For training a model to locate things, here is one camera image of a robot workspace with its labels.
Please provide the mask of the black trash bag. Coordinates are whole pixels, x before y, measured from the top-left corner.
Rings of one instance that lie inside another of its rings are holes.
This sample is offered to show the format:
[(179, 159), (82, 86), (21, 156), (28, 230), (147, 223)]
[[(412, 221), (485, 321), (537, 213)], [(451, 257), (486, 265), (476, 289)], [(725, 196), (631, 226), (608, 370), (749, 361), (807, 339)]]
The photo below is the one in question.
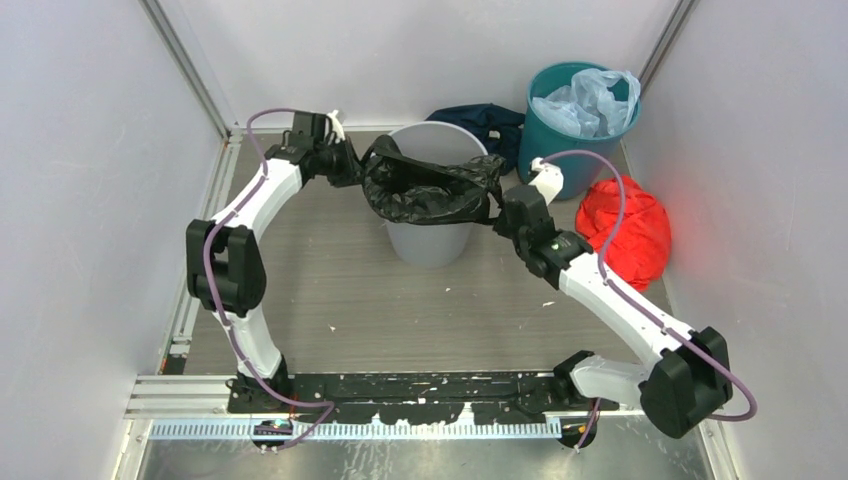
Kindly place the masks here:
[(475, 156), (458, 165), (437, 165), (404, 155), (389, 135), (364, 154), (361, 185), (382, 219), (418, 226), (492, 225), (491, 208), (503, 205), (500, 155)]

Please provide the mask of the teal plastic bucket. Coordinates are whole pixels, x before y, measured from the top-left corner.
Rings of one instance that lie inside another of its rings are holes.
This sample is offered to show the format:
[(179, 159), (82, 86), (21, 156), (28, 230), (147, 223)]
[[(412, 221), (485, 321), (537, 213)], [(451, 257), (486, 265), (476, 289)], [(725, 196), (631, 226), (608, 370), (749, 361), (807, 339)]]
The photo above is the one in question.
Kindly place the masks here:
[(593, 63), (562, 62), (543, 68), (529, 82), (526, 88), (526, 117), (517, 163), (518, 178), (521, 181), (528, 182), (530, 180), (531, 161), (537, 157), (547, 157), (567, 150), (588, 150), (609, 158), (618, 147), (624, 134), (628, 133), (636, 125), (642, 111), (641, 96), (636, 107), (635, 116), (624, 133), (610, 137), (582, 139), (558, 133), (545, 125), (531, 109), (530, 102), (534, 96), (546, 96), (559, 86), (569, 85), (574, 74), (589, 68), (610, 70)]

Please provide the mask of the grey translucent trash bin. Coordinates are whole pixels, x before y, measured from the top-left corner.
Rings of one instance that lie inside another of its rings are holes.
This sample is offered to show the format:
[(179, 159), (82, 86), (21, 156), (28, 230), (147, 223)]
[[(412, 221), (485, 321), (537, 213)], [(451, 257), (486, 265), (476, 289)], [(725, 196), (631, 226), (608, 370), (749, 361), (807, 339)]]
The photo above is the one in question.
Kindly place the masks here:
[[(413, 160), (435, 166), (457, 166), (487, 153), (483, 144), (458, 126), (424, 121), (401, 127), (389, 133), (400, 153)], [(427, 183), (417, 180), (402, 186), (401, 207), (404, 212), (398, 221), (387, 223), (391, 245), (404, 262), (423, 268), (444, 267), (457, 260), (465, 250), (472, 225), (468, 222), (436, 224), (432, 217), (447, 214), (455, 204), (449, 188), (456, 183), (444, 178), (435, 185), (435, 173), (419, 171)]]

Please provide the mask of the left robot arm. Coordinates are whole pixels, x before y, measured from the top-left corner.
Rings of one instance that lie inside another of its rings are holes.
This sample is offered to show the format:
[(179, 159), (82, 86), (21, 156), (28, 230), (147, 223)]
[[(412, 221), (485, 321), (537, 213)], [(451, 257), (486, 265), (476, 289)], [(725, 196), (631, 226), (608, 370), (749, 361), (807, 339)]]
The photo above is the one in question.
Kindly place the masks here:
[(252, 391), (269, 413), (295, 404), (285, 358), (271, 339), (262, 301), (267, 288), (259, 243), (271, 221), (305, 184), (323, 176), (358, 183), (360, 164), (337, 110), (288, 109), (280, 143), (253, 145), (259, 167), (246, 186), (209, 220), (186, 229), (187, 289), (224, 329), (237, 359), (236, 386)]

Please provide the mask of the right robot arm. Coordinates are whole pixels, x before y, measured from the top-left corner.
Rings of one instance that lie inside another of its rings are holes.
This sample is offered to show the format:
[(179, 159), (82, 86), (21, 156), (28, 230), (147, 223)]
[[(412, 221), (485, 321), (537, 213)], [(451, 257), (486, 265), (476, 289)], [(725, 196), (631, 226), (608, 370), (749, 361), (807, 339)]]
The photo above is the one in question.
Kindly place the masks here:
[(513, 242), (531, 274), (588, 308), (639, 360), (574, 354), (554, 370), (562, 407), (577, 411), (599, 398), (639, 408), (661, 433), (679, 439), (732, 399), (724, 337), (711, 327), (693, 330), (600, 266), (579, 235), (556, 228), (537, 188), (509, 189), (495, 230)]

